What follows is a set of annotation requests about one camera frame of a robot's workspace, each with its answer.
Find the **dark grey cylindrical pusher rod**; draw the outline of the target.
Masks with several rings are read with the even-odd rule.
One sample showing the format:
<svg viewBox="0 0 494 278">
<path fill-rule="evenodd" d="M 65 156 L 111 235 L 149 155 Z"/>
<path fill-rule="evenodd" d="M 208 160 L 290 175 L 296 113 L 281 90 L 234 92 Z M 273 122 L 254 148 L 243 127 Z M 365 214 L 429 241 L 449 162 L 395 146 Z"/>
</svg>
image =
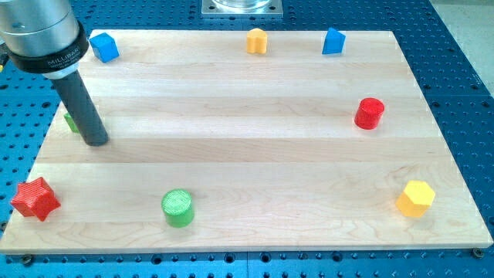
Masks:
<svg viewBox="0 0 494 278">
<path fill-rule="evenodd" d="M 84 142 L 93 147 L 107 143 L 107 130 L 79 72 L 76 70 L 51 82 Z"/>
</svg>

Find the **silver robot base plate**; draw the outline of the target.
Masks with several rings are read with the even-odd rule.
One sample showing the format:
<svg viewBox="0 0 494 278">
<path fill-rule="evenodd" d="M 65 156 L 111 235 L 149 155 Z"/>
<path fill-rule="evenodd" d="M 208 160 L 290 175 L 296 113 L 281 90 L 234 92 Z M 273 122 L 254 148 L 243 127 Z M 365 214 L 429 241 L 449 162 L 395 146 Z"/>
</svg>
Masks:
<svg viewBox="0 0 494 278">
<path fill-rule="evenodd" d="M 202 0 L 203 18 L 283 16 L 282 0 Z"/>
</svg>

